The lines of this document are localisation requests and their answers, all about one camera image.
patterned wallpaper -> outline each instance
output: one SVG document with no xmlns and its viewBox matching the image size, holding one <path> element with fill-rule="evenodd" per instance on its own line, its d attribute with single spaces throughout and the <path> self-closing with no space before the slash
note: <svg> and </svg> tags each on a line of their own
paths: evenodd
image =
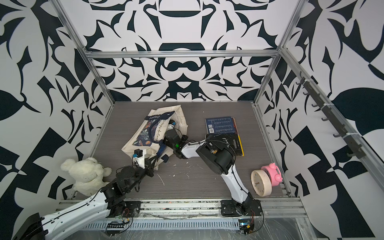
<svg viewBox="0 0 384 240">
<path fill-rule="evenodd" d="M 116 101 L 252 101 L 271 57 L 108 58 L 94 63 Z"/>
<path fill-rule="evenodd" d="M 383 157 L 383 1 L 309 0 L 288 50 Z M 284 60 L 260 101 L 295 196 L 323 239 L 384 239 L 384 193 Z"/>
<path fill-rule="evenodd" d="M 62 0 L 92 51 L 276 49 L 297 0 Z"/>
<path fill-rule="evenodd" d="M 382 9 L 384 1 L 310 0 L 287 47 L 384 158 Z"/>
<path fill-rule="evenodd" d="M 56 210 L 88 157 L 110 104 L 47 0 L 0 3 L 0 221 L 11 239 L 25 219 Z"/>
</svg>

alarm clock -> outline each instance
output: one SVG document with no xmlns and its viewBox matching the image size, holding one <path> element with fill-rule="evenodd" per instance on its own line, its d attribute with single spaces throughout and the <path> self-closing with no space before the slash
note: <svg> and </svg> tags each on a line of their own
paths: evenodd
<svg viewBox="0 0 384 240">
<path fill-rule="evenodd" d="M 264 172 L 268 174 L 268 177 L 271 180 L 272 187 L 278 186 L 283 181 L 280 169 L 276 166 L 274 162 L 270 163 L 267 166 L 263 166 L 262 170 L 264 170 Z"/>
<path fill-rule="evenodd" d="M 272 184 L 269 176 L 263 170 L 254 170 L 251 173 L 251 182 L 257 195 L 265 197 L 271 194 Z"/>
</svg>

canvas tote bag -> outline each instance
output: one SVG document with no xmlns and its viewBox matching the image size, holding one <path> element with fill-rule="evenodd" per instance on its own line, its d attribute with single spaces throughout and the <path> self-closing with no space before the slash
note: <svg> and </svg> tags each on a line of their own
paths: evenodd
<svg viewBox="0 0 384 240">
<path fill-rule="evenodd" d="M 146 158 L 155 156 L 160 148 L 160 142 L 164 139 L 169 120 L 174 120 L 176 122 L 175 128 L 180 130 L 183 135 L 187 134 L 188 125 L 185 121 L 181 105 L 158 108 L 157 110 L 152 109 L 148 116 L 144 118 L 144 122 L 134 136 L 121 150 L 130 158 L 132 158 L 136 149 L 145 149 L 147 151 Z M 158 170 L 159 164 L 163 162 L 161 157 L 164 155 L 171 156 L 172 154 L 173 150 L 170 147 L 166 147 L 164 152 L 160 155 L 155 165 L 155 169 Z"/>
</svg>

bear ear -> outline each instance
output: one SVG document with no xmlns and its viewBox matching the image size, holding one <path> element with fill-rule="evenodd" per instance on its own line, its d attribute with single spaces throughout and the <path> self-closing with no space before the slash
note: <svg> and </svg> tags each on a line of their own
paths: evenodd
<svg viewBox="0 0 384 240">
<path fill-rule="evenodd" d="M 65 160 L 65 161 L 61 164 L 60 168 L 61 168 L 63 171 L 68 172 L 68 171 L 70 170 L 71 166 L 72 166 L 73 164 L 75 164 L 75 163 L 76 163 L 76 161 L 75 161 L 74 159 L 67 159 L 67 160 Z"/>
</svg>

teddy bear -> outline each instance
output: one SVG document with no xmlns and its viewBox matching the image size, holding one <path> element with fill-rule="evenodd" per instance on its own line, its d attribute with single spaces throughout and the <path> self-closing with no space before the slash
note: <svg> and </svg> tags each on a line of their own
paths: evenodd
<svg viewBox="0 0 384 240">
<path fill-rule="evenodd" d="M 100 188 L 107 185 L 109 182 L 103 182 L 103 177 L 109 176 L 112 172 L 110 167 L 104 168 L 93 157 L 81 161 L 67 159 L 60 168 L 69 172 L 71 177 L 76 180 L 73 189 L 85 196 L 92 196 Z"/>
</svg>

